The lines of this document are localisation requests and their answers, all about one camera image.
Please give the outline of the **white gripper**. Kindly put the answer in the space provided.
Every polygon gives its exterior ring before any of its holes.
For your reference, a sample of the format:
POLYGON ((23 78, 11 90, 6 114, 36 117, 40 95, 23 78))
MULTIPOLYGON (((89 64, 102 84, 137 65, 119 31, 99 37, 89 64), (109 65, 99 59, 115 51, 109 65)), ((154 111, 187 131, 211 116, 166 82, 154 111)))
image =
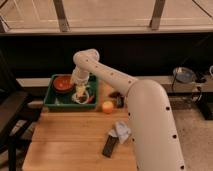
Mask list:
POLYGON ((76 84, 76 93, 78 97, 81 97, 85 91, 86 86, 82 84, 86 84, 89 80, 89 72, 80 68, 75 68, 71 75, 71 81, 76 84))

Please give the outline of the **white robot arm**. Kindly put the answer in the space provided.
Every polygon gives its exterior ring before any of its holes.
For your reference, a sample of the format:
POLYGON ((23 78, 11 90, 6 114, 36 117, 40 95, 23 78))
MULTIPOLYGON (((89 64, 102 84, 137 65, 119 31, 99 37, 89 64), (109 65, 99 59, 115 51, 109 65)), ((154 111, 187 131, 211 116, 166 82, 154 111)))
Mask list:
POLYGON ((127 98, 137 171, 186 171, 184 157, 165 89, 156 81, 138 79, 99 62, 96 49, 74 54, 72 81, 88 81, 89 74, 127 98))

